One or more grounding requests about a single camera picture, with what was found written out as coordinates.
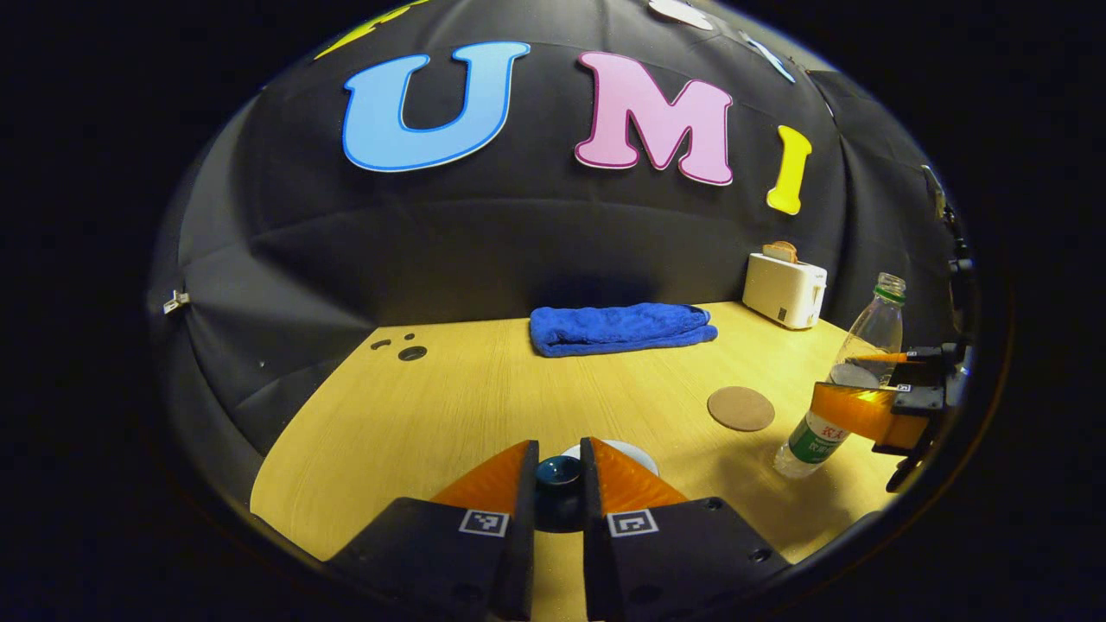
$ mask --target toaster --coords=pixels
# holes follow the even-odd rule
[[[789,329],[808,329],[818,323],[825,289],[825,268],[754,252],[741,302]]]

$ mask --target plastic bottle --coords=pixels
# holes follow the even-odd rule
[[[874,293],[872,303],[853,322],[826,382],[877,388],[887,386],[890,381],[895,363],[849,361],[866,354],[895,354],[902,348],[906,282],[880,272]],[[807,411],[776,450],[773,466],[786,477],[806,477],[822,467],[826,458],[848,438],[848,434]]]

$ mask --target blue towel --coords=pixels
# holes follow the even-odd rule
[[[530,339],[544,356],[608,354],[710,341],[710,312],[689,304],[643,302],[607,309],[551,309],[530,314]]]

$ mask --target blue letter u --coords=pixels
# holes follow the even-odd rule
[[[404,56],[357,73],[345,84],[352,92],[342,129],[346,157],[362,168],[397,173],[446,164],[487,145],[507,121],[511,64],[529,52],[530,45],[514,41],[458,48],[453,58],[469,65],[465,107],[434,129],[404,124],[407,83],[430,56]]]

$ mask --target pink letter m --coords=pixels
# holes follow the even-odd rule
[[[629,146],[634,120],[653,166],[668,167],[688,132],[680,172],[707,184],[733,180],[727,164],[726,113],[733,99],[713,84],[692,80],[669,104],[641,63],[606,52],[584,52],[580,62],[595,74],[592,137],[576,145],[576,159],[598,168],[629,168],[638,153]]]

